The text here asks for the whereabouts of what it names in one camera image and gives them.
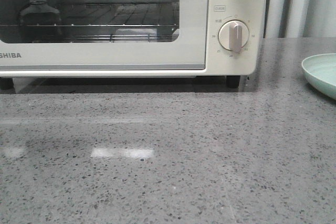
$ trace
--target oven glass window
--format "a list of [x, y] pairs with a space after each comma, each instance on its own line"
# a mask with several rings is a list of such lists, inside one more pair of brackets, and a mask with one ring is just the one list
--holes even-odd
[[180, 0], [0, 0], [6, 43], [172, 42]]

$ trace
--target brand logo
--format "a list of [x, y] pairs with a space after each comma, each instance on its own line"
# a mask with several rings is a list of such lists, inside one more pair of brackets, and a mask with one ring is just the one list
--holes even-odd
[[0, 52], [0, 58], [22, 58], [19, 52]]

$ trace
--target oven control panel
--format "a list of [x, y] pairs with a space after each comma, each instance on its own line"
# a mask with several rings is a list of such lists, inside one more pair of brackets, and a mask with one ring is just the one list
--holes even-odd
[[209, 0], [206, 68], [245, 75], [256, 68], [266, 0]]

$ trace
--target light green plate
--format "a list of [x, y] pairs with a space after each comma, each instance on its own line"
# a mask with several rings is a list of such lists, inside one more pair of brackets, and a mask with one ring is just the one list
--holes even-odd
[[336, 100], [336, 54], [314, 55], [302, 61], [306, 80]]

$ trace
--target oven door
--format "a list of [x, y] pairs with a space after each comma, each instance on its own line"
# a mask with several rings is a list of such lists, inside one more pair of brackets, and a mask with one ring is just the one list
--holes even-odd
[[208, 0], [0, 2], [0, 70], [205, 68]]

